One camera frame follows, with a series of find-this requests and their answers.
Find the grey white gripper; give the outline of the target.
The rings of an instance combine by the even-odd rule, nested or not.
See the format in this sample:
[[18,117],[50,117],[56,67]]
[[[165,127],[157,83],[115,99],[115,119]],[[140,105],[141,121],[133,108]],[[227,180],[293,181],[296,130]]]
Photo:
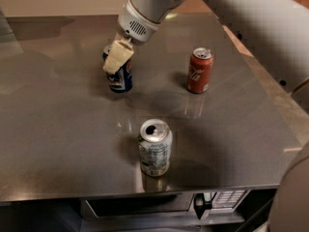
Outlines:
[[160,10],[154,4],[127,0],[118,16],[118,33],[104,61],[103,70],[115,74],[134,53],[132,44],[145,44],[160,26]]

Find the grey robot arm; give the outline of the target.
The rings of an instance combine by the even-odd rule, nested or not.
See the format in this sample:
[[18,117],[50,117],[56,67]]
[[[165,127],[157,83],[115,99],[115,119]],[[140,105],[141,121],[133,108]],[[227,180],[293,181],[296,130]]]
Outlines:
[[[185,0],[127,0],[103,69],[115,73]],[[294,0],[202,0],[303,110],[309,109],[309,9]]]

